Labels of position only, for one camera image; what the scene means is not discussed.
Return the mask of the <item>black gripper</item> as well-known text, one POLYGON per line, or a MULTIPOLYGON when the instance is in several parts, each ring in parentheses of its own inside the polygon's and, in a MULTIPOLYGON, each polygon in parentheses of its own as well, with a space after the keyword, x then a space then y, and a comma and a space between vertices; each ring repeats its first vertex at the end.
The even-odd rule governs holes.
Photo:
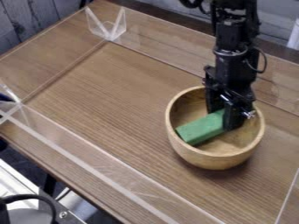
POLYGON ((251 84, 258 75, 248 66, 247 48, 228 51, 215 47, 214 54, 215 66, 204 67, 207 111, 214 113, 224 109, 223 128, 226 131, 232 131, 256 115, 252 105, 256 97, 251 84), (222 95, 228 99, 226 103, 220 98, 222 95))

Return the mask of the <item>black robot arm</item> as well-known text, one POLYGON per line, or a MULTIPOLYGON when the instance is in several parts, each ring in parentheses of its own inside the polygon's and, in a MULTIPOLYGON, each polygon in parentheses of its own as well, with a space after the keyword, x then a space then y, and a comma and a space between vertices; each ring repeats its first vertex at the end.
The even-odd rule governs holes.
POLYGON ((267 56, 256 47, 260 21, 258 0, 179 0, 190 9, 210 16, 215 64, 204 67, 207 110, 223 112, 226 131, 239 128, 256 111, 251 85, 267 69, 267 56))

